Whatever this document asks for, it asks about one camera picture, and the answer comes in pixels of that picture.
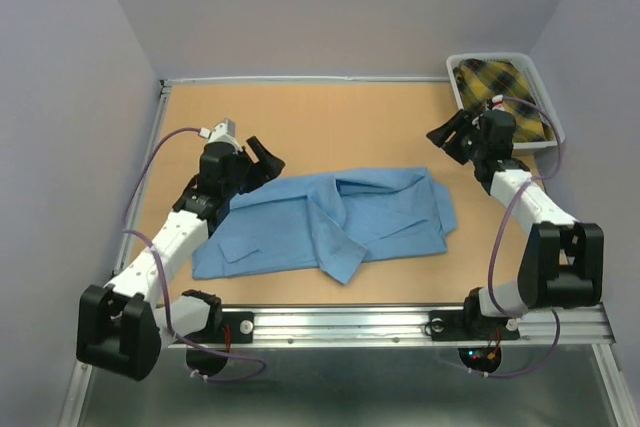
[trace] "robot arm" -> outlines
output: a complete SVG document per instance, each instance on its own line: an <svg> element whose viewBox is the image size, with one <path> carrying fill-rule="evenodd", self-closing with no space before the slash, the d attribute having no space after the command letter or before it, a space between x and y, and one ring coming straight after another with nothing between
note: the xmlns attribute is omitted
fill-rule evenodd
<svg viewBox="0 0 640 427"><path fill-rule="evenodd" d="M144 249L104 287L89 286L80 299L76 357L82 362L126 375L145 378L162 348L174 341L161 298L161 281L154 253L164 266L167 282L191 254L213 235L229 213L236 194L251 192L276 178L284 162L271 155L255 137L247 144L258 162L236 141L230 120L213 131L203 129L207 144L200 168L174 204L153 239L155 252ZM188 335L215 330L221 321L221 303L215 295L187 291L171 304L175 332Z"/></svg>
<svg viewBox="0 0 640 427"><path fill-rule="evenodd" d="M510 317L542 307L595 305L602 290L602 230L580 223L532 183L527 166L512 158L515 127L514 117L502 110L479 116L461 110L427 134L460 164L471 160L476 179L505 207L528 184L512 211L529 236L527 246L517 278L496 286L495 299ZM471 291L463 315L467 330L482 332L479 335L486 329L478 325L495 329L487 318L504 317L486 287Z"/></svg>

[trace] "gray floor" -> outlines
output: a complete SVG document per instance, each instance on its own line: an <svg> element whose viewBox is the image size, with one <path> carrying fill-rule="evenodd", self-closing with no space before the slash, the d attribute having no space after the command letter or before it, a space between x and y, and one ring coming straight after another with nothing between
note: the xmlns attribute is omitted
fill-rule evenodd
<svg viewBox="0 0 640 427"><path fill-rule="evenodd" d="M546 349L505 347L501 371L528 365ZM231 385L190 379L183 349L163 352L140 383L94 370L81 425L615 425L590 346L559 347L543 369L512 380L470 376L438 361L457 361L454 349L252 353L268 360L268 370Z"/></svg>

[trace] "metal frame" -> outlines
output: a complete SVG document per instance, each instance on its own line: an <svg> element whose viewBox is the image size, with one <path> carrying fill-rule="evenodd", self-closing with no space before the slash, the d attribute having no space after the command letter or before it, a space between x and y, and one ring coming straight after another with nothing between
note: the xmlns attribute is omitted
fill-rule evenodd
<svg viewBox="0 0 640 427"><path fill-rule="evenodd" d="M341 76L243 76L163 81L146 155L148 156L162 129L171 86L243 82L448 82L447 77L341 77ZM127 225L135 225L140 215L146 182L132 205ZM123 238L114 272L119 272L131 254L133 243ZM254 343L243 348L328 348L328 347L442 347L459 343L434 343L425 332L429 312L434 309L461 309L460 305L385 305L385 306L226 306L227 311L252 310ZM596 355L609 400L620 427L640 425L626 382L617 368L611 346L614 337L603 306L560 310L560 343L591 344ZM521 339L504 341L504 345L550 344L555 323L548 312L531 312L519 325ZM171 348L185 348L173 345ZM59 427L77 427L87 395L93 368L76 362L67 392Z"/></svg>

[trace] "plaid cloth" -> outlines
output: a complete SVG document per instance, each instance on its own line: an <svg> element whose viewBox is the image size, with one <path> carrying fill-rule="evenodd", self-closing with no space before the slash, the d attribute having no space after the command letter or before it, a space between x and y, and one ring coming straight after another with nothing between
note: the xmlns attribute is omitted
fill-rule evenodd
<svg viewBox="0 0 640 427"><path fill-rule="evenodd" d="M467 59L453 69L456 84L465 110L480 114L487 101L496 95L519 97L535 103L529 93L529 84L522 72L511 62ZM553 139L553 132L531 107L504 101L504 108L516 118L513 142L540 142Z"/></svg>

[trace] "folded cloth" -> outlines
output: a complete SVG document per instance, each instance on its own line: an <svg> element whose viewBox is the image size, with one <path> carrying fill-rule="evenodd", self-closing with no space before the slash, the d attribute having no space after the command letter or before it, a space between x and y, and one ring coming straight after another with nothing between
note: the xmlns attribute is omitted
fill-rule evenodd
<svg viewBox="0 0 640 427"><path fill-rule="evenodd" d="M453 69L465 110L480 114L496 95L518 97L535 104L525 75L505 60L466 59ZM553 139L553 132L531 107L505 100L505 110L516 119L514 142L540 142Z"/></svg>
<svg viewBox="0 0 640 427"><path fill-rule="evenodd" d="M234 197L193 277L319 266L346 284L363 261L446 252L455 227L448 189L424 167L279 178Z"/></svg>

